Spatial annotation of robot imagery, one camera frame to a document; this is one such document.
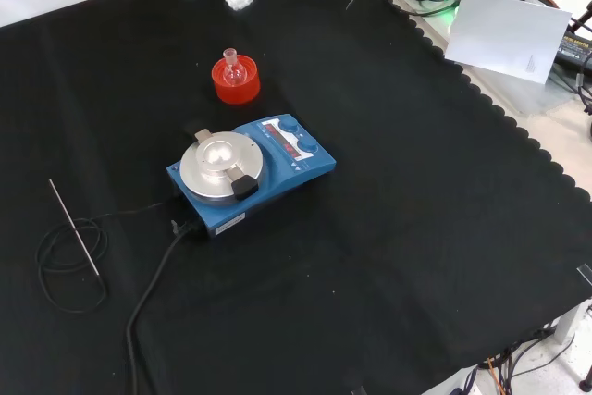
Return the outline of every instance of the metal rod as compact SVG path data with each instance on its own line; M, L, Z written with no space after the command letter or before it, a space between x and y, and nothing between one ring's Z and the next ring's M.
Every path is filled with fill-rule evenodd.
M78 242L82 246L82 250L84 250L84 252L86 253L86 257L89 258L89 262L92 265L92 270L94 270L94 274L97 277L99 277L100 276L99 271L97 270L96 266L94 265L93 259L91 258L91 254L89 253L88 249L86 248L86 245L84 245L84 241L82 240L82 237L80 236L79 232L76 230L76 226L74 225L74 221L70 217L70 213L68 213L68 210L66 209L66 206L64 205L64 201L62 201L62 198L59 195L59 193L57 192L57 188L51 179L49 179L49 185L51 185L52 189L54 189L55 196L57 196L57 200L59 201L60 205L62 206L62 210L64 210L64 213L66 214L66 217L68 218L68 222L70 223L70 226L72 226L72 229L74 230L74 233L76 234L76 237L78 238Z

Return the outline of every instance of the red lid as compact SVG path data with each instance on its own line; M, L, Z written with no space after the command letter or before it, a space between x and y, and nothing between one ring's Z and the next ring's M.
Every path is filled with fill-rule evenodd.
M241 85L229 85L224 80L226 59L218 60L214 68L212 68L212 79L216 87L216 94L220 100L227 104L237 105L250 102L256 97L259 90L261 90L257 65L250 57L237 55L237 58L247 69L247 80Z

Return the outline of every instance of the black fabric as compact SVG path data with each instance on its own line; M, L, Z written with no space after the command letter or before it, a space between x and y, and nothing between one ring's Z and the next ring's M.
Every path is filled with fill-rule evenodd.
M589 195L421 36L384 0L92 0L2 29L3 392L123 391L182 204L105 221L110 299L66 316L35 280L63 221L46 181L75 216L165 199L193 120L292 113L337 169L178 247L138 322L157 393L419 394L588 297ZM230 46L258 64L250 105L216 99ZM91 277L55 291L84 301Z

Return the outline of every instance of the label sticker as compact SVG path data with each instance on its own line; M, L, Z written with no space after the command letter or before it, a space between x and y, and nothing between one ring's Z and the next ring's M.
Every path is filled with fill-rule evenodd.
M232 226L236 226L238 223L240 223L242 220L244 219L244 213L241 213L240 215L233 217L232 219L229 220L229 222L222 224L220 227L218 227L215 231L216 236L218 236L220 233L222 233L224 230L228 230L229 228L231 228Z

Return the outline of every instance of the electronic device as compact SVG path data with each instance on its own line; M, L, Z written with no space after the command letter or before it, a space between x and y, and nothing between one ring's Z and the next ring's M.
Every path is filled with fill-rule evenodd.
M567 31L555 56L555 62L572 71L579 71L586 57L592 51L592 41ZM592 76L592 60L584 67L584 74Z
M279 195L335 168L333 157L291 115L195 134L166 170L214 237Z

